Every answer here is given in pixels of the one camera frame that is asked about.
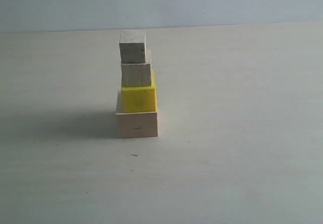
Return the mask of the medium grained wooden cube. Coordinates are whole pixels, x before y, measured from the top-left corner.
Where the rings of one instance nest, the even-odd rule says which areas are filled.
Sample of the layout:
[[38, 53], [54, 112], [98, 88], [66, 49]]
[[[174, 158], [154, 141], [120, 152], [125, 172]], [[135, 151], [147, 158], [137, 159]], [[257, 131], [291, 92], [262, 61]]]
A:
[[148, 87], [152, 85], [151, 49], [146, 50], [146, 62], [121, 64], [122, 87]]

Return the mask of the yellow painted wooden cube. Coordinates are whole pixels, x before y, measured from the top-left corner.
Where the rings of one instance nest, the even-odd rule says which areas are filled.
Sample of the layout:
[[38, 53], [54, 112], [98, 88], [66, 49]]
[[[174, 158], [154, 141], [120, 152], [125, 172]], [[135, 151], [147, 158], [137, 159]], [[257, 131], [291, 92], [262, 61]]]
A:
[[123, 107], [126, 113], [157, 111], [157, 95], [154, 69], [151, 70], [151, 85], [142, 87], [121, 86]]

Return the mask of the large natural wooden cube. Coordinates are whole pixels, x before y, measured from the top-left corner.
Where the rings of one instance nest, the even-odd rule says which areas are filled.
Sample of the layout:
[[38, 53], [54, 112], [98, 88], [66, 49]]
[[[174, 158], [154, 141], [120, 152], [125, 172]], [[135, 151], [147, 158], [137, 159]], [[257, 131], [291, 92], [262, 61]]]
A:
[[117, 125], [121, 138], [145, 138], [158, 136], [157, 111], [127, 113], [124, 110], [121, 90], [116, 105]]

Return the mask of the small pale wooden cube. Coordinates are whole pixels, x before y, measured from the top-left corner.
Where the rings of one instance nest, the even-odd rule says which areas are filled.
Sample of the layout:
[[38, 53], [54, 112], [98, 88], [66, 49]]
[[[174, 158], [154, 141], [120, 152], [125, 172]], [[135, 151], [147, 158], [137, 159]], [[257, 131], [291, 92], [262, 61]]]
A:
[[122, 30], [119, 40], [121, 63], [146, 62], [146, 32], [144, 29]]

